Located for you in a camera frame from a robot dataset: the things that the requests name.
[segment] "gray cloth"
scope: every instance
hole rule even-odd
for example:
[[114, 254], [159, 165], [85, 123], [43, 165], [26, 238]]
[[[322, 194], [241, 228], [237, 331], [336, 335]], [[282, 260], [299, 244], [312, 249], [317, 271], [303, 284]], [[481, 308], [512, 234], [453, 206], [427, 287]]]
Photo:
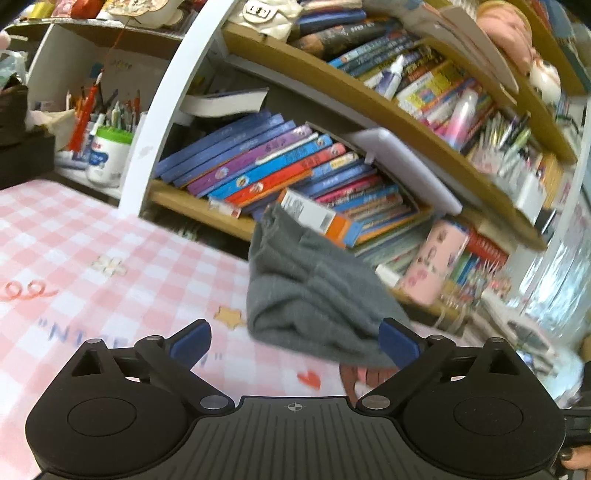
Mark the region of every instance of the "gray cloth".
[[377, 275], [351, 253], [267, 209], [249, 251], [248, 330], [261, 342], [360, 367], [391, 367], [378, 347], [384, 317], [409, 325]]

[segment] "barcode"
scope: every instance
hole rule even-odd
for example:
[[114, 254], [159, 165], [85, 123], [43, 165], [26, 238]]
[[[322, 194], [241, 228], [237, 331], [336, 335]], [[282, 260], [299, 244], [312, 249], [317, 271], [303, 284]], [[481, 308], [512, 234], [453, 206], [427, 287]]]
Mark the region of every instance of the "barcode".
[[304, 210], [304, 202], [300, 199], [290, 198], [283, 208], [292, 218], [297, 220]]
[[329, 229], [330, 223], [332, 222], [333, 218], [334, 215], [332, 213], [327, 213], [324, 219], [322, 220], [322, 223], [320, 224], [320, 230], [326, 233]]

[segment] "white jar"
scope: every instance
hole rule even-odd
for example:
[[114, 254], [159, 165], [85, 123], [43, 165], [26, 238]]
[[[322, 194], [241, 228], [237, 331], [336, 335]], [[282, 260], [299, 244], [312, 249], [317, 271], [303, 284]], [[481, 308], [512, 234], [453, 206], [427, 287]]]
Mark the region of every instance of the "white jar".
[[130, 132], [100, 127], [92, 140], [86, 177], [103, 187], [117, 188], [133, 138], [134, 135]]

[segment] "green lid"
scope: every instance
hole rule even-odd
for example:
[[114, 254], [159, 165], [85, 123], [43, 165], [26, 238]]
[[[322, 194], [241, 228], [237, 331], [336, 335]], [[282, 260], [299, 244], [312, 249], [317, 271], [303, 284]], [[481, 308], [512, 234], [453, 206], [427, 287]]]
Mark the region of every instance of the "green lid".
[[134, 139], [133, 133], [113, 127], [99, 127], [95, 136], [104, 138], [105, 140], [111, 140], [112, 142], [123, 143], [125, 145], [131, 145], [131, 142]]

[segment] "hand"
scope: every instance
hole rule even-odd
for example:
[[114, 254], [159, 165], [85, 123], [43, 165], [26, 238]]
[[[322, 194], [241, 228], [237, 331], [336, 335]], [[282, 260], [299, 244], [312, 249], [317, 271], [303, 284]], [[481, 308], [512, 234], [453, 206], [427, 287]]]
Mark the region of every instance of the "hand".
[[591, 445], [577, 448], [563, 448], [559, 452], [560, 461], [569, 470], [585, 470], [585, 480], [591, 480]]

